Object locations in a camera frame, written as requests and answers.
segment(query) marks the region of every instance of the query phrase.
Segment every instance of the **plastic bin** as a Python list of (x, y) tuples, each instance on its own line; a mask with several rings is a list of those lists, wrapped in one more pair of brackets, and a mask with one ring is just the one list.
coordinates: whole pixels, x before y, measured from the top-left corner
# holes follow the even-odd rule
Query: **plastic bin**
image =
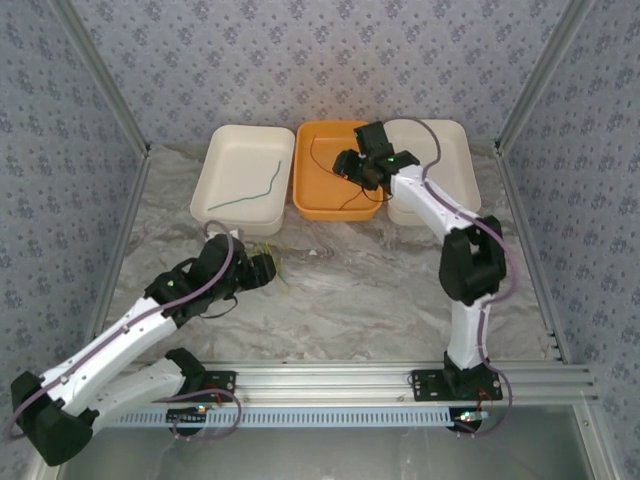
[[(429, 171), (429, 176), (460, 205), (477, 212), (481, 206), (480, 192), (464, 128), (452, 120), (423, 121), (436, 133), (442, 147), (442, 160)], [(411, 120), (391, 120), (385, 123), (384, 130), (396, 152), (408, 150), (422, 165), (435, 159), (435, 143), (420, 124)], [(398, 225), (424, 225), (411, 208), (394, 198), (387, 203), (387, 214)]]
[(317, 121), (300, 126), (293, 170), (293, 202), (308, 220), (357, 222), (372, 218), (382, 205), (382, 189), (362, 189), (333, 173), (338, 154), (358, 149), (353, 129), (362, 121)]
[(247, 235), (282, 226), (295, 136), (286, 128), (225, 125), (211, 138), (191, 215), (218, 220)]

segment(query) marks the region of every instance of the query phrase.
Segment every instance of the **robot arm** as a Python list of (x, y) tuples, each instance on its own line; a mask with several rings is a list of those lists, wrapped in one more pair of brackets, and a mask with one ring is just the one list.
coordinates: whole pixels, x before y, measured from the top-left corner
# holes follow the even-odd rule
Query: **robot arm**
[[(480, 218), (466, 210), (427, 179), (429, 190), (439, 201), (425, 188), (423, 167), (418, 159), (407, 151), (394, 152), (381, 122), (359, 127), (355, 135), (360, 152), (340, 153), (334, 173), (363, 189), (375, 190), (381, 186), (387, 194), (410, 206), (443, 244), (439, 279), (453, 301), (444, 379), (451, 398), (470, 398), (477, 393), (478, 384), (487, 379), (493, 384), (495, 378), (480, 358), (477, 333), (482, 305), (497, 293), (500, 281), (506, 276), (506, 263), (497, 242), (469, 219), (484, 223), (502, 236), (500, 222), (493, 216)], [(484, 307), (485, 318), (488, 313), (488, 306)], [(483, 347), (486, 330), (481, 339)]]
[[(231, 263), (220, 280), (176, 305), (176, 300), (212, 282), (225, 263), (228, 242), (225, 235), (208, 240), (198, 258), (160, 274), (118, 322), (74, 356), (40, 377), (24, 372), (13, 381), (13, 408), (21, 410), (16, 423), (47, 464), (66, 462), (94, 433), (137, 406), (204, 387), (204, 367), (184, 349), (172, 350), (155, 364), (109, 382), (147, 348), (204, 313), (212, 302), (234, 298), (275, 277), (270, 255), (249, 258), (244, 245), (234, 238)], [(173, 307), (162, 309), (170, 302)]]

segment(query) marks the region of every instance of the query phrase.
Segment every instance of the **patterned wallpaper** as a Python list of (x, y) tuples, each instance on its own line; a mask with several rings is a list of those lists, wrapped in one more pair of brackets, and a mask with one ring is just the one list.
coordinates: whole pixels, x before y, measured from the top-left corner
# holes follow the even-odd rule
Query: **patterned wallpaper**
[(566, 0), (74, 0), (148, 141), (451, 118), (495, 138)]
[[(9, 385), (79, 346), (137, 160), (45, 0), (2, 2), (0, 421)], [(18, 479), (25, 441), (0, 449)]]
[(640, 478), (640, 4), (587, 17), (509, 154), (576, 362)]

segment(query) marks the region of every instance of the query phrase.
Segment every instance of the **gray marble tabletop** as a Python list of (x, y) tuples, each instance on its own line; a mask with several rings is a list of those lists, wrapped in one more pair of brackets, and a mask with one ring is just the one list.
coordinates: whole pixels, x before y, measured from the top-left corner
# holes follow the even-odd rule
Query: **gray marble tabletop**
[[(154, 146), (151, 168), (105, 325), (116, 321), (157, 274), (204, 244), (189, 203), (205, 148)], [(529, 278), (495, 160), (473, 156), (481, 214), (503, 225), (520, 270), (520, 288), (492, 307), (493, 359), (551, 358), (547, 328)], [(303, 219), (285, 207), (283, 228), (268, 239), (283, 261), (282, 282), (238, 295), (218, 319), (196, 317), (142, 357), (178, 346), (207, 360), (441, 360), (451, 304), (438, 282), (440, 246), (426, 227), (400, 227), (382, 206), (361, 223)], [(264, 239), (246, 238), (255, 246)], [(228, 305), (216, 302), (209, 314)]]

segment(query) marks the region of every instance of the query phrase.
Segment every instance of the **white tray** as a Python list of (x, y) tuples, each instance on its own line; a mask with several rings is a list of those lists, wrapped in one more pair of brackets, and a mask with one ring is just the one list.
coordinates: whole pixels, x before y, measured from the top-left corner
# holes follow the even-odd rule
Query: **white tray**
[[(452, 120), (423, 120), (438, 136), (442, 160), (429, 171), (429, 176), (460, 205), (472, 212), (480, 210), (480, 192), (473, 173), (471, 153), (464, 128)], [(436, 146), (424, 127), (411, 120), (391, 120), (384, 125), (396, 152), (410, 151), (422, 165), (436, 158)], [(387, 214), (398, 225), (424, 225), (405, 204), (391, 198)]]
[(200, 222), (218, 220), (241, 228), (247, 235), (276, 233), (282, 226), (294, 145), (295, 136), (286, 128), (220, 127), (211, 138), (191, 215)]

